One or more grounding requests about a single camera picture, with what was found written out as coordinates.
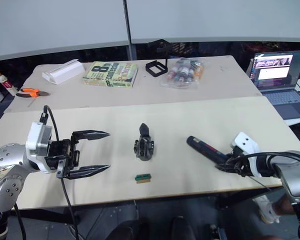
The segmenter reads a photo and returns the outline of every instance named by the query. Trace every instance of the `book cover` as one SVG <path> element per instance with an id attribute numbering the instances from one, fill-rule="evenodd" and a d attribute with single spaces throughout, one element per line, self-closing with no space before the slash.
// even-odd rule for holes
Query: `book cover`
<path id="1" fill-rule="evenodd" d="M 132 88 L 137 72 L 134 63 L 95 61 L 83 80 L 87 85 Z"/>

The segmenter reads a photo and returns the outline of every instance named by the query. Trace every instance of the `laptop keyboard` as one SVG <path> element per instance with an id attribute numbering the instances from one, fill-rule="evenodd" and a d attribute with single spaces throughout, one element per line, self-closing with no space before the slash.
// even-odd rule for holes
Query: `laptop keyboard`
<path id="1" fill-rule="evenodd" d="M 267 97 L 272 105 L 281 104 L 297 104 L 300 103 L 300 94 L 296 91 L 281 91 L 264 93 L 263 96 Z"/>

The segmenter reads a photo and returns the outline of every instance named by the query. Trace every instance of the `dark floor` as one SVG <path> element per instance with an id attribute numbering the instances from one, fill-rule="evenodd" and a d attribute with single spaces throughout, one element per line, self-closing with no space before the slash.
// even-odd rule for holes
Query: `dark floor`
<path id="1" fill-rule="evenodd" d="M 268 197 L 276 201 L 283 193 L 281 189 Z M 216 209 L 216 200 L 215 196 L 189 196 L 137 201 L 137 208 L 133 201 L 90 206 L 76 211 L 80 217 L 78 229 L 84 238 L 91 230 L 89 240 L 104 240 L 120 223 L 139 217 L 150 223 L 150 240 L 168 240 L 173 217 L 184 216 L 197 240 L 210 240 L 209 224 L 225 227 L 229 240 L 249 240 L 265 235 L 298 239 L 298 220 L 294 215 L 282 216 L 280 224 L 269 225 L 260 220 L 258 208 L 251 199 L 222 211 Z M 28 240 L 73 239 L 65 224 L 26 218 L 23 222 Z M 10 217 L 8 228 L 8 240 L 22 239 L 15 217 Z"/>

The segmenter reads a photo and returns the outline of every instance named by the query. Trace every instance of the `plastic bag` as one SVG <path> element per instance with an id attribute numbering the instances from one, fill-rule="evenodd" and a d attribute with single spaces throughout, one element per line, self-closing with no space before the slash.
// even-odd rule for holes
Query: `plastic bag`
<path id="1" fill-rule="evenodd" d="M 201 61 L 180 58 L 169 71 L 161 85 L 168 88 L 186 89 L 197 87 L 201 79 L 204 66 Z"/>

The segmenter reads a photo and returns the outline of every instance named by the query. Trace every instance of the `laptop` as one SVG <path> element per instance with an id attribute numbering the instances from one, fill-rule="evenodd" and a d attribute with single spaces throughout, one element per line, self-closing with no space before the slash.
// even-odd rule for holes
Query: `laptop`
<path id="1" fill-rule="evenodd" d="M 250 79 L 284 120 L 300 118 L 300 50 L 256 53 Z"/>

